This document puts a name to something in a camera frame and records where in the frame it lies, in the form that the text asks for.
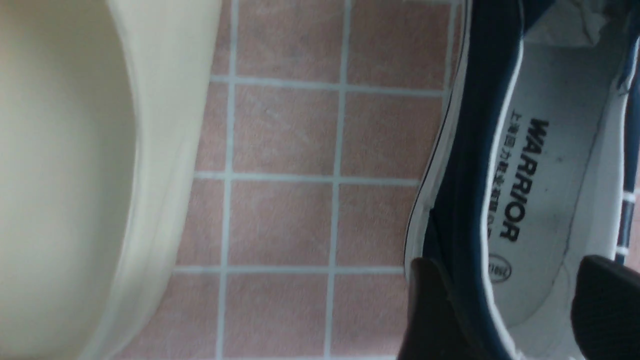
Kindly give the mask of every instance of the white porcelain toilet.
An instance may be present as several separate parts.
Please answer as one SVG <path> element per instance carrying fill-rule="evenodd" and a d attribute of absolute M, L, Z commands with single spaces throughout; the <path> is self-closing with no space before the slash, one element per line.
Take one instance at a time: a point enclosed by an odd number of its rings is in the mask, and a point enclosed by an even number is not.
<path fill-rule="evenodd" d="M 220 0 L 0 0 L 0 360 L 98 360 L 184 225 Z"/>

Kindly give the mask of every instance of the shoe insole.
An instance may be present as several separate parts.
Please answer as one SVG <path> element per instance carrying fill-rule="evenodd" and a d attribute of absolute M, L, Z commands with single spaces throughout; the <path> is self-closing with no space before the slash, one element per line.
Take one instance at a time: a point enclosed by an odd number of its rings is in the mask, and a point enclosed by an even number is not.
<path fill-rule="evenodd" d="M 489 273 L 508 327 L 537 310 L 572 241 L 572 220 L 620 58 L 606 46 L 525 44 L 488 212 Z"/>

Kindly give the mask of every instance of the white trim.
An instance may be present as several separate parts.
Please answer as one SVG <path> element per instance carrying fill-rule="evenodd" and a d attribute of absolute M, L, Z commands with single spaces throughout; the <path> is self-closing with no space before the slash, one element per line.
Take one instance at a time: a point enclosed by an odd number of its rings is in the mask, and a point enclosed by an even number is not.
<path fill-rule="evenodd" d="M 368 86 L 368 85 L 349 85 L 349 84 L 333 84 L 322 83 L 318 81 L 298 81 L 298 80 L 283 80 L 273 78 L 253 78 L 249 76 L 221 76 L 212 75 L 211 82 L 213 83 L 235 83 L 240 85 L 255 85 L 255 86 L 274 86 L 279 88 L 293 88 L 293 89 L 307 89 L 307 90 L 327 90 L 327 91 L 340 91 L 344 89 L 347 92 L 360 92 L 366 94 L 385 94 L 385 95 L 400 95 L 411 97 L 441 97 L 441 90 L 418 90 L 408 88 L 392 88 L 385 86 Z"/>
<path fill-rule="evenodd" d="M 631 90 L 631 85 L 633 83 L 633 80 L 636 78 L 636 66 L 638 63 L 638 47 L 640 47 L 640 38 L 636 39 L 636 42 L 634 43 L 634 46 L 632 48 L 632 51 L 634 52 L 634 60 L 631 64 L 629 75 L 627 76 L 627 79 L 624 83 L 625 87 L 624 89 L 620 89 L 620 90 L 623 90 L 623 92 L 625 93 Z"/>
<path fill-rule="evenodd" d="M 622 199 L 624 201 L 628 201 L 631 202 L 632 204 L 636 203 L 636 194 L 632 193 L 632 192 L 623 192 L 622 193 Z"/>
<path fill-rule="evenodd" d="M 373 178 L 357 176 L 324 176 L 324 175 L 294 175 L 294 174 L 257 174 L 257 173 L 229 173 L 213 171 L 196 171 L 195 179 L 241 180 L 241 181 L 284 181 L 301 183 L 338 183 L 354 185 L 390 185 L 390 186 L 418 186 L 416 179 Z"/>
<path fill-rule="evenodd" d="M 616 246 L 616 254 L 627 256 L 629 255 L 629 248 L 624 246 Z"/>
<path fill-rule="evenodd" d="M 496 156 L 495 154 L 498 151 L 498 147 L 500 145 L 500 136 L 502 128 L 504 127 L 504 122 L 507 117 L 507 112 L 509 110 L 509 104 L 511 103 L 511 98 L 513 96 L 513 92 L 515 90 L 516 83 L 518 81 L 518 75 L 520 73 L 520 67 L 522 66 L 522 58 L 524 55 L 524 44 L 523 40 L 520 40 L 520 44 L 518 46 L 518 58 L 516 61 L 516 65 L 513 69 L 513 73 L 511 75 L 511 79 L 509 80 L 509 87 L 507 88 L 507 93 L 503 99 L 502 108 L 500 109 L 500 117 L 498 119 L 498 124 L 496 125 L 496 132 L 493 134 L 493 142 L 491 146 L 490 160 L 489 160 L 489 171 L 487 171 L 486 175 L 486 190 L 484 191 L 484 202 L 482 207 L 481 219 L 487 219 L 488 210 L 489 210 L 489 201 L 491 195 L 491 187 L 493 184 L 493 169 L 495 169 Z M 487 223 L 486 221 L 481 222 L 480 226 L 480 236 L 481 236 L 481 252 L 482 252 L 482 275 L 483 275 L 483 285 L 484 285 L 484 293 L 486 295 L 486 302 L 488 304 L 491 318 L 495 325 L 495 328 L 500 337 L 500 341 L 504 346 L 505 350 L 511 356 L 512 359 L 523 359 L 524 355 L 520 352 L 519 349 L 516 348 L 516 344 L 511 337 L 509 330 L 507 329 L 504 321 L 502 320 L 502 316 L 500 315 L 500 311 L 493 300 L 493 286 L 491 284 L 491 280 L 489 278 L 489 248 L 488 248 L 488 238 L 487 238 Z"/>

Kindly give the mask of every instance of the shoe stripe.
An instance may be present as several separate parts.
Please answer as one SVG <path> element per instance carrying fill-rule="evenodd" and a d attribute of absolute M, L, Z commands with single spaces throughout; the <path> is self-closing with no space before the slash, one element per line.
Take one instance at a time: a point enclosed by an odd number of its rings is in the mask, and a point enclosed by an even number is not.
<path fill-rule="evenodd" d="M 627 255 L 629 255 L 629 248 L 628 247 L 624 247 L 624 246 L 617 246 L 616 247 L 616 254 L 620 254 L 622 256 L 627 256 Z"/>
<path fill-rule="evenodd" d="M 636 195 L 635 193 L 632 193 L 632 192 L 623 192 L 622 199 L 624 201 L 632 202 L 634 204 L 636 203 Z"/>
<path fill-rule="evenodd" d="M 625 264 L 625 256 L 621 255 L 621 254 L 616 254 L 616 258 L 614 259 L 615 262 L 617 262 L 618 264 L 624 265 Z"/>
<path fill-rule="evenodd" d="M 627 199 L 622 202 L 620 228 L 618 229 L 618 247 L 629 248 L 631 223 L 633 222 L 634 217 L 634 206 L 635 204 Z"/>

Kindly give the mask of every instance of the shoe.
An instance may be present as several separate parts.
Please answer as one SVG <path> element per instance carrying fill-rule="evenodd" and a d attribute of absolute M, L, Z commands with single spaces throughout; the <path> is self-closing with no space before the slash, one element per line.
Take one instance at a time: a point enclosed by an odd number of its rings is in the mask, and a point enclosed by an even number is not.
<path fill-rule="evenodd" d="M 407 277 L 416 258 L 436 264 L 489 359 L 582 358 L 570 319 L 580 262 L 628 252 L 640 12 L 624 8 L 594 47 L 526 42 L 552 5 L 461 5 L 456 79 L 407 228 Z"/>

